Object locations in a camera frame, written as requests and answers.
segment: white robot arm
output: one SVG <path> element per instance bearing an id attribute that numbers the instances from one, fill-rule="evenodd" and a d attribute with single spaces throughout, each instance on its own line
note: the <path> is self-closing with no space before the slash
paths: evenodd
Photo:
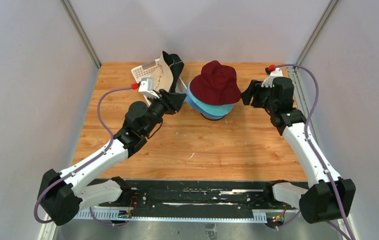
<path id="1" fill-rule="evenodd" d="M 327 173 L 331 173 L 332 180 L 337 184 L 346 215 L 350 211 L 356 187 L 351 179 L 341 178 L 315 140 L 310 138 L 327 166 L 327 169 L 323 168 L 323 163 L 306 139 L 305 116 L 293 107 L 294 85 L 291 79 L 281 75 L 281 71 L 271 74 L 272 78 L 267 78 L 267 84 L 252 80 L 248 89 L 241 94 L 241 98 L 244 105 L 263 108 L 270 115 L 271 123 L 289 143 L 300 161 L 307 176 L 309 189 L 292 185 L 285 180 L 272 181 L 264 189 L 266 201 L 274 205 L 284 202 L 300 209 L 308 223 L 340 219 L 342 215 Z M 140 86 L 140 92 L 146 95 L 151 89 L 150 79 L 144 82 L 146 85 Z M 40 202 L 56 225 L 69 222 L 83 209 L 105 202 L 129 199 L 125 193 L 129 192 L 130 187 L 120 177 L 100 184 L 89 184 L 113 165 L 139 151 L 150 138 L 154 127 L 163 122 L 163 115 L 177 113 L 186 97 L 184 93 L 168 93 L 164 90 L 156 92 L 156 95 L 158 98 L 152 96 L 152 104 L 149 107 L 141 101 L 131 104 L 125 115 L 123 127 L 114 135 L 110 147 L 106 144 L 76 165 L 60 172 L 51 169 L 44 174 L 38 196 L 55 181 L 70 175 L 52 188 Z M 99 158 L 90 162 L 100 154 L 102 155 Z M 86 165 L 85 168 L 76 172 L 76 169 L 83 165 Z"/>

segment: wooden tabletop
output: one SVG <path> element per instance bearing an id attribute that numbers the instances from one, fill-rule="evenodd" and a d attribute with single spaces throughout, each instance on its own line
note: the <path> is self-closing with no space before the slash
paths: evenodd
<path id="1" fill-rule="evenodd" d="M 131 69 L 142 62 L 103 63 L 80 135 L 73 164 L 98 150 L 109 135 L 97 118 L 97 103 L 107 91 L 135 83 Z M 188 85 L 205 63 L 186 62 L 182 80 Z M 222 63 L 236 70 L 243 92 L 252 79 L 264 80 L 270 63 Z M 113 133 L 123 124 L 128 107 L 144 101 L 137 90 L 112 93 L 101 104 L 101 116 Z M 175 115 L 165 115 L 163 126 L 131 158 L 100 177 L 195 180 L 305 181 L 303 168 L 289 144 L 278 134 L 269 115 L 240 100 L 219 121 L 204 119 L 186 103 Z"/>

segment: blue hat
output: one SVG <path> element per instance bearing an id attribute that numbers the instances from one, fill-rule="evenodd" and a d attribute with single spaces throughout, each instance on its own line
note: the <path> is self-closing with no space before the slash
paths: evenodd
<path id="1" fill-rule="evenodd" d="M 230 111 L 234 107 L 234 104 L 225 104 L 225 105 L 209 105 L 209 104 L 206 104 L 206 103 L 198 100 L 193 95 L 193 93 L 190 90 L 190 85 L 191 85 L 191 82 L 189 82 L 188 88 L 186 89 L 187 99 L 190 99 L 194 103 L 194 105 L 198 106 L 199 109 L 203 110 L 207 114 L 213 115 L 213 116 L 222 116 L 223 117 L 223 116 L 227 115 L 228 113 L 230 113 Z"/>
<path id="2" fill-rule="evenodd" d="M 201 114 L 203 114 L 205 117 L 209 118 L 209 119 L 221 119 L 223 117 L 225 117 L 225 115 L 222 115 L 222 116 L 215 116 L 215 115 L 212 115 L 212 114 L 209 114 L 208 112 L 204 111 L 203 109 L 201 109 L 195 102 L 193 102 L 193 100 L 188 96 L 188 94 L 186 95 L 186 98 L 185 98 L 185 102 L 193 109 L 197 110 L 198 112 L 200 112 Z"/>

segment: red bucket hat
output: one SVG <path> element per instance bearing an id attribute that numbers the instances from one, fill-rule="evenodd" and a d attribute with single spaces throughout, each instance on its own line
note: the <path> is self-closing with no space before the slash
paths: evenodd
<path id="1" fill-rule="evenodd" d="M 215 106 L 235 104 L 241 98 L 237 72 L 216 60 L 202 67 L 201 74 L 191 81 L 189 90 L 201 102 Z"/>

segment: white plastic basket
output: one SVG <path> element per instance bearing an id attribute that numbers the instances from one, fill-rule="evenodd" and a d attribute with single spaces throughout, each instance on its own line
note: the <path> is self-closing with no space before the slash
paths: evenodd
<path id="1" fill-rule="evenodd" d="M 154 72 L 154 70 L 157 67 L 159 67 L 159 59 L 160 58 L 153 60 L 153 61 L 150 61 L 150 62 L 146 62 L 142 65 L 139 65 L 137 67 L 132 68 L 131 72 L 132 72 L 133 78 L 135 78 L 135 81 L 137 83 L 139 83 L 139 82 L 141 82 L 142 78 L 151 76 L 151 74 Z M 155 66 L 144 69 L 145 67 L 153 65 L 154 63 L 155 63 Z M 177 84 L 176 84 L 175 92 L 183 94 L 186 91 L 187 91 L 187 86 L 182 81 L 181 77 L 179 77 L 179 80 L 177 81 Z M 145 101 L 147 102 L 147 104 L 150 105 L 151 102 L 147 99 L 147 97 L 144 96 L 144 98 L 145 98 Z"/>

